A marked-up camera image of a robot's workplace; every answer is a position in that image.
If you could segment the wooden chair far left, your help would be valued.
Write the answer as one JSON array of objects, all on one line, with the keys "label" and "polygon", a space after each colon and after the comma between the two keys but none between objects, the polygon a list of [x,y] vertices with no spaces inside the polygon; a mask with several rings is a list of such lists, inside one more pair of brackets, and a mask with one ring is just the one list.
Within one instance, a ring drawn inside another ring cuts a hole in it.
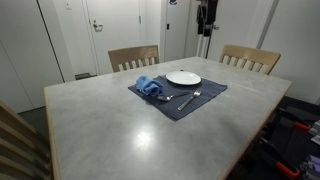
[{"label": "wooden chair far left", "polygon": [[114,72],[151,66],[159,63],[157,45],[110,50],[108,55]]}]

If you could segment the wooden chair far right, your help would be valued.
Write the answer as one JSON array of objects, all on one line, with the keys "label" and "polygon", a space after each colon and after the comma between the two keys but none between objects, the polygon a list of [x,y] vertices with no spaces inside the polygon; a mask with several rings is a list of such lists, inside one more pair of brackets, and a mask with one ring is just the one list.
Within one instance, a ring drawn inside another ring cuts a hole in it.
[{"label": "wooden chair far right", "polygon": [[269,75],[280,57],[281,54],[278,52],[238,45],[225,45],[221,52],[219,62]]}]

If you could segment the wooden chair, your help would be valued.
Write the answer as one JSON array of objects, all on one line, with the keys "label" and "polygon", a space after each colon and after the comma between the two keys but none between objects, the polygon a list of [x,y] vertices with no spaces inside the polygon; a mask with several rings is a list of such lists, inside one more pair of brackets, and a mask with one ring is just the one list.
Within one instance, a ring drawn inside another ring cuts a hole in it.
[{"label": "wooden chair", "polygon": [[159,63],[157,45],[110,50],[108,55],[114,72],[151,66]]},{"label": "wooden chair", "polygon": [[0,179],[54,180],[50,141],[0,102]]},{"label": "wooden chair", "polygon": [[225,45],[221,52],[219,62],[269,75],[280,57],[281,54],[278,52],[238,45]]}]

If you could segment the white round plate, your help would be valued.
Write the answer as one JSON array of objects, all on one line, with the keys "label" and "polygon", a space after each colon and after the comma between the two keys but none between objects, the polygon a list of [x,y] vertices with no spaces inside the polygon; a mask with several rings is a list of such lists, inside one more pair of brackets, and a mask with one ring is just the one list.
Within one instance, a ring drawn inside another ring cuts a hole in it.
[{"label": "white round plate", "polygon": [[201,82],[201,77],[188,71],[173,71],[166,74],[166,79],[178,85],[196,85]]}]

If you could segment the black orange equipment stand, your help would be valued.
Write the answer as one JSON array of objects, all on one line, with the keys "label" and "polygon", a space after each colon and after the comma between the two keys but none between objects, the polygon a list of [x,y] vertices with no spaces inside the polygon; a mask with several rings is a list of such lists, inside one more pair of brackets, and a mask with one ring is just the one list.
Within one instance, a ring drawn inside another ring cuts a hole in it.
[{"label": "black orange equipment stand", "polygon": [[297,107],[278,108],[253,148],[228,180],[319,180],[319,115]]}]

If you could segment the dark blue cloth placemat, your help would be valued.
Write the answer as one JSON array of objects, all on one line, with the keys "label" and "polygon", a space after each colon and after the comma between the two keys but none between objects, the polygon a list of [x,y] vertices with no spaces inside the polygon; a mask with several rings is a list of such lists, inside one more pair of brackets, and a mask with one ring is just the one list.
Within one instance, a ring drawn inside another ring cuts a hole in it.
[{"label": "dark blue cloth placemat", "polygon": [[[174,121],[178,121],[192,113],[227,89],[226,85],[204,78],[201,79],[199,84],[191,86],[174,84],[164,76],[158,76],[155,80],[163,85],[164,96],[173,95],[170,101],[159,100],[157,96],[146,96],[136,88],[136,85],[131,85],[128,89]],[[185,108],[179,110],[178,107],[187,101],[198,88],[202,89],[200,96],[194,98]]]}]

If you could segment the silver metal fork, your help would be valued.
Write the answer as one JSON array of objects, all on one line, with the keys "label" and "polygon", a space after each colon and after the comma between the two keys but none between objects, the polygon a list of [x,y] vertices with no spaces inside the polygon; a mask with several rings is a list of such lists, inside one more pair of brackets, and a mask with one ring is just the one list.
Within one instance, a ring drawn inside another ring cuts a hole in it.
[{"label": "silver metal fork", "polygon": [[194,98],[199,97],[201,95],[201,92],[202,92],[202,88],[198,88],[188,100],[186,100],[183,104],[181,104],[178,107],[178,110],[179,111],[183,110]]}]

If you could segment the blue folded napkin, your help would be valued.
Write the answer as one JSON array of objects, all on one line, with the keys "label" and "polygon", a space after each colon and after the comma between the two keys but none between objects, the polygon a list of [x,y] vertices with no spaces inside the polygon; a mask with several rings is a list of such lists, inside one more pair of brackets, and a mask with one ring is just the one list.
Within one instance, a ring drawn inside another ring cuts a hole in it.
[{"label": "blue folded napkin", "polygon": [[163,93],[163,85],[147,76],[140,76],[136,80],[136,89],[146,96],[158,96]]}]

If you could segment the silver metal spoon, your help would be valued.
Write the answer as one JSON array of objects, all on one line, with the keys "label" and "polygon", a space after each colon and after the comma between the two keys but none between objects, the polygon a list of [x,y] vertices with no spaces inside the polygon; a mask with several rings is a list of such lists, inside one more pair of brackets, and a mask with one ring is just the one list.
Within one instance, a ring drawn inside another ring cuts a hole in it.
[{"label": "silver metal spoon", "polygon": [[187,95],[189,94],[189,92],[183,92],[183,93],[180,93],[180,94],[176,94],[176,95],[170,95],[170,96],[158,96],[157,99],[158,100],[161,100],[161,101],[170,101],[171,99],[173,98],[176,98],[176,97],[180,97],[180,96],[184,96],[184,95]]}]

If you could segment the wooden chair near left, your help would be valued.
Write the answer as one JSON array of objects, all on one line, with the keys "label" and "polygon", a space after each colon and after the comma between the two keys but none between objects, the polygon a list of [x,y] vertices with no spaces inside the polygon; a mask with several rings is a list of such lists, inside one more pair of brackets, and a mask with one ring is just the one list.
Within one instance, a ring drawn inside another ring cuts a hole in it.
[{"label": "wooden chair near left", "polygon": [[0,179],[54,180],[50,141],[0,102]]}]

